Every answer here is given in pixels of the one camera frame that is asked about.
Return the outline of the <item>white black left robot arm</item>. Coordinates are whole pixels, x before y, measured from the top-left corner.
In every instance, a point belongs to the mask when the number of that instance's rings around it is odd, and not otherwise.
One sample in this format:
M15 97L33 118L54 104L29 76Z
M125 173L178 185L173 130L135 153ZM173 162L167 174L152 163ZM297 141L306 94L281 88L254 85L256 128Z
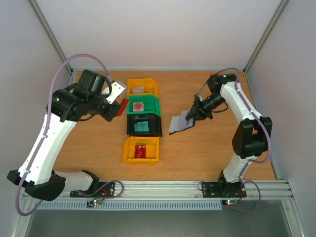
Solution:
M121 109L116 98L125 91L123 83L109 81L91 70L84 70L77 83L56 90L29 156L19 169L9 171L7 179L21 185L31 197L45 201L52 201L64 192L76 191L85 197L97 195L99 178L92 172L64 173L54 171L53 166L75 125L95 115L111 121Z

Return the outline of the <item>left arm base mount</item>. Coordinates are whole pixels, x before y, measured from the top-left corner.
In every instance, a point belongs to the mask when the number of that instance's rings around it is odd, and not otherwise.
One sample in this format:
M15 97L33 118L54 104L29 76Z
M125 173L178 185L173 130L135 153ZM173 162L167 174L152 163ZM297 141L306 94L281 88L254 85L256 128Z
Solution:
M93 192L90 190L87 191L71 191L71 198L112 198L114 196L115 191L115 182L99 182L97 186L97 192Z

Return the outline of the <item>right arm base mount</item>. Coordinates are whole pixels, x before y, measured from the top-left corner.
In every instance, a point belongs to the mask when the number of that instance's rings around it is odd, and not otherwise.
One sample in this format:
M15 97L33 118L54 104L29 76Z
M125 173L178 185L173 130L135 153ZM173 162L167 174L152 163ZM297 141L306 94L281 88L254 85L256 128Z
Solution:
M204 198L245 198L247 197L244 185L237 183L201 182L201 191Z

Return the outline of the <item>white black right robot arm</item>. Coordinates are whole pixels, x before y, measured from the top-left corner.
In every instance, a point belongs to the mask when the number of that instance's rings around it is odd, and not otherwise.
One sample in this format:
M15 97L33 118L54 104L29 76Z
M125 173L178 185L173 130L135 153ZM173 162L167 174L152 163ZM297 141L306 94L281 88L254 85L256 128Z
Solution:
M249 166L257 163L257 158L263 152L270 151L273 123L252 106L235 74L216 73L210 76L206 85L211 94L205 99L196 94L186 119L212 119L213 110L223 103L231 108L238 122L232 139L233 157L229 165L221 171L217 182L205 191L221 198L232 197L242 192L242 178Z

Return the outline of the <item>red credit card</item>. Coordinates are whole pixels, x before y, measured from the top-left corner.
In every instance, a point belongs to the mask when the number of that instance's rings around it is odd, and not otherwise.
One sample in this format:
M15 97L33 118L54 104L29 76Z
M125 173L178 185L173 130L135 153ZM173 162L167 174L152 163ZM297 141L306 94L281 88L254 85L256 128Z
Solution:
M127 107L128 103L129 103L130 99L129 98L123 98L120 105L119 105L119 109L117 111L116 117L120 117L122 115L122 113L124 112L125 108Z

